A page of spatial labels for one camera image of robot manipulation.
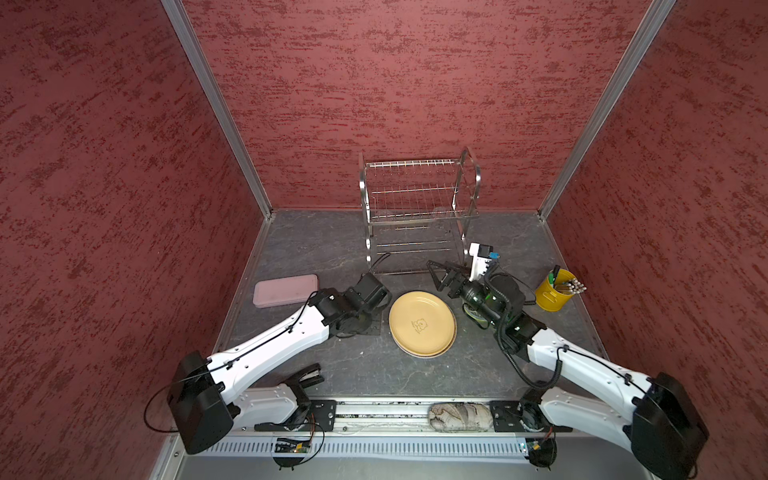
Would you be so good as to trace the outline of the green leaf pattern bowl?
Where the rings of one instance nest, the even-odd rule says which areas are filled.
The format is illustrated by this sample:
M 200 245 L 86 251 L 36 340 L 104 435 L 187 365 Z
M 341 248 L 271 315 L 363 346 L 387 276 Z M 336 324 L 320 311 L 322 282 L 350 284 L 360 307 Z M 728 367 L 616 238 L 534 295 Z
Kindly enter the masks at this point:
M 464 314 L 481 330 L 487 330 L 489 328 L 489 321 L 484 318 L 477 310 L 473 309 L 469 304 L 464 303 L 462 305 L 462 310 Z

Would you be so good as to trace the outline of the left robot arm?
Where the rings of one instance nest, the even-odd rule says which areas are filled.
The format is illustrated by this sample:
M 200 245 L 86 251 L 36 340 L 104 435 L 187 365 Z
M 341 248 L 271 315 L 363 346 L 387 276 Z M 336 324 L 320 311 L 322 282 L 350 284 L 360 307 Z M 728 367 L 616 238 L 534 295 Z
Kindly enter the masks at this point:
M 340 292 L 312 292 L 286 320 L 229 350 L 209 357 L 198 351 L 179 363 L 166 402 L 185 451 L 201 453 L 238 428 L 264 424 L 300 427 L 311 403 L 304 390 L 321 382 L 312 364 L 274 387 L 249 387 L 298 354 L 333 337 L 355 336 L 369 328 L 391 294 L 373 274 Z

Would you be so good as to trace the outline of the chrome two-tier dish rack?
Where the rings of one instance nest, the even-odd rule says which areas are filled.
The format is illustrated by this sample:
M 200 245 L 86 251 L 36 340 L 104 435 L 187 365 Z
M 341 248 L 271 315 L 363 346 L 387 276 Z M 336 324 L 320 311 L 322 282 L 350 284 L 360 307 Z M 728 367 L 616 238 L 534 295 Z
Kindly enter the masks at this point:
M 435 260 L 464 265 L 479 215 L 482 173 L 466 147 L 453 158 L 359 158 L 365 259 L 384 275 L 421 274 Z

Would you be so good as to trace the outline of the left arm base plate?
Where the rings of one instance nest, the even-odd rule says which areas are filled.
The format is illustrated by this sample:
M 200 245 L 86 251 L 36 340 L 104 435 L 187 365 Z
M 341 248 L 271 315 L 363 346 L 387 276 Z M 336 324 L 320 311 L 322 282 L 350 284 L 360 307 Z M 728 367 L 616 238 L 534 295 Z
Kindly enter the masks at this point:
M 283 423 L 262 423 L 254 426 L 256 432 L 332 432 L 338 402 L 330 399 L 311 400 L 305 412 L 297 410 Z

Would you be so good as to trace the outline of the yellow bear plate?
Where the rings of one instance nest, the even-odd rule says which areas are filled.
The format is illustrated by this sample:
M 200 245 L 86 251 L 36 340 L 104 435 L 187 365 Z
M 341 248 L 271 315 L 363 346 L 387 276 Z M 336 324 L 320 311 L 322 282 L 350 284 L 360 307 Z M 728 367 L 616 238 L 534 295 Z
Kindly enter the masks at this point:
M 457 322 L 450 307 L 425 291 L 400 295 L 388 314 L 393 340 L 416 358 L 435 358 L 447 352 L 457 336 Z

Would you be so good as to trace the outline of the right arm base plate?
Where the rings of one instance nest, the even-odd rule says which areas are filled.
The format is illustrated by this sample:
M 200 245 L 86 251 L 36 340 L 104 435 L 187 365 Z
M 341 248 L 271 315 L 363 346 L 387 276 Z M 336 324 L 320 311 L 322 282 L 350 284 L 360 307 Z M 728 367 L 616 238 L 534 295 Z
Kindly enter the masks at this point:
M 530 401 L 502 401 L 489 403 L 493 419 L 493 428 L 497 433 L 546 434 L 571 433 L 570 427 L 558 426 L 550 422 L 537 404 Z

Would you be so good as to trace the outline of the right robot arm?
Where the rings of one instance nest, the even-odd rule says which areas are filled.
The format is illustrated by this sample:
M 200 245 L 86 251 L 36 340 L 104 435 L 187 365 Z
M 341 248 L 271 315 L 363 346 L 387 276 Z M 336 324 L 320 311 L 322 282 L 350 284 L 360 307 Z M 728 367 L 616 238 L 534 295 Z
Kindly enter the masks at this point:
M 465 312 L 493 331 L 516 372 L 521 361 L 551 371 L 546 381 L 523 380 L 532 399 L 519 405 L 532 431 L 567 427 L 620 446 L 659 479 L 692 479 L 709 430 L 683 384 L 661 372 L 633 371 L 593 354 L 524 310 L 516 279 L 495 272 L 468 274 L 453 263 L 428 261 L 435 287 L 459 299 Z

